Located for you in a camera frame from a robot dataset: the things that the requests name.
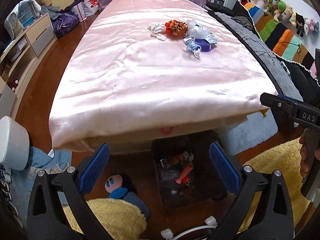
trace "striped crocheted blanket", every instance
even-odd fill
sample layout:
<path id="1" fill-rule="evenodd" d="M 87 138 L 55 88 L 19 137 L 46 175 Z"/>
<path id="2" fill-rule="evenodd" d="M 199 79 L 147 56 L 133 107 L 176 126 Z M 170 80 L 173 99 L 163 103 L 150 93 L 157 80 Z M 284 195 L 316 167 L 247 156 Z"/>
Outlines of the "striped crocheted blanket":
<path id="1" fill-rule="evenodd" d="M 316 78 L 315 59 L 293 32 L 269 14 L 248 2 L 243 5 L 249 12 L 260 38 L 275 54 L 304 66 Z"/>

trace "white trash can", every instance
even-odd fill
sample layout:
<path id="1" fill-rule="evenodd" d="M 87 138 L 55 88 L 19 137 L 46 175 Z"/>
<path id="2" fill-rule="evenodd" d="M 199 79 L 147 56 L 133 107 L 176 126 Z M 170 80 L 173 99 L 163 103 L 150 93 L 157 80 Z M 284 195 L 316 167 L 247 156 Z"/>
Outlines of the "white trash can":
<path id="1" fill-rule="evenodd" d="M 0 120 L 0 163 L 3 166 L 22 171 L 28 162 L 29 144 L 24 127 L 9 116 Z"/>

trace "light blue rug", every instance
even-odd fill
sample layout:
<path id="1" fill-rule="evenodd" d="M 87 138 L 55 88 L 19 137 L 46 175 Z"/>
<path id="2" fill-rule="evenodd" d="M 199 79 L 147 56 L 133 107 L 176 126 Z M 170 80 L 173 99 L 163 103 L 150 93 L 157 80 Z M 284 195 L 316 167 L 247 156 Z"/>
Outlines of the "light blue rug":
<path id="1" fill-rule="evenodd" d="M 278 132 L 271 110 L 268 110 L 266 115 L 265 118 L 260 112 L 248 115 L 247 121 L 229 132 L 219 134 L 222 147 L 228 155 L 236 155 L 253 148 Z"/>
<path id="2" fill-rule="evenodd" d="M 27 226 L 27 212 L 33 183 L 39 170 L 46 169 L 48 173 L 64 171 L 71 165 L 71 151 L 54 151 L 54 157 L 49 157 L 38 148 L 30 147 L 27 167 L 23 171 L 12 170 L 10 193 L 12 204 L 19 212 L 22 225 L 22 233 L 25 233 Z M 64 193 L 58 192 L 61 203 L 67 203 Z"/>

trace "finger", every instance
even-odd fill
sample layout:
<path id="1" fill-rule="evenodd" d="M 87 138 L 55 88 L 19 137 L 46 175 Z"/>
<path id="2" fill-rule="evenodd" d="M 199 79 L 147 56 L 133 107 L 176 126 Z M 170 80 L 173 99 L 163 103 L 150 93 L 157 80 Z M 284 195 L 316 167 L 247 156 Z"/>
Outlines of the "finger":
<path id="1" fill-rule="evenodd" d="M 304 134 L 302 134 L 302 136 L 300 137 L 299 143 L 300 144 L 306 144 L 306 136 Z"/>
<path id="2" fill-rule="evenodd" d="M 317 149 L 317 150 L 315 151 L 315 157 L 316 157 L 317 160 L 320 161 L 320 149 Z"/>
<path id="3" fill-rule="evenodd" d="M 301 146 L 300 149 L 301 160 L 304 161 L 308 157 L 308 150 L 305 145 Z"/>
<path id="4" fill-rule="evenodd" d="M 304 171 L 304 172 L 308 172 L 309 171 L 309 164 L 307 161 L 301 161 L 300 162 L 300 166 L 301 166 L 301 169 Z"/>
<path id="5" fill-rule="evenodd" d="M 300 175 L 301 175 L 302 177 L 305 177 L 307 174 L 306 174 L 302 169 L 300 169 Z"/>

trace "pink satin bedsheet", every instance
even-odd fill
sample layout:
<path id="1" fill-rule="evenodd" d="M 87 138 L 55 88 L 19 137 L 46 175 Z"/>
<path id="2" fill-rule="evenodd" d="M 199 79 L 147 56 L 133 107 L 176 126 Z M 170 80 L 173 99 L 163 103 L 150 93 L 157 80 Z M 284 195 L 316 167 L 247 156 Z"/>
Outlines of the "pink satin bedsheet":
<path id="1" fill-rule="evenodd" d="M 148 24 L 172 19 L 195 19 L 218 44 L 198 59 L 181 40 L 150 36 Z M 49 118 L 52 147 L 92 150 L 98 137 L 161 137 L 164 127 L 254 113 L 265 109 L 263 92 L 277 95 L 251 53 L 204 9 L 187 0 L 113 0 L 63 74 Z"/>

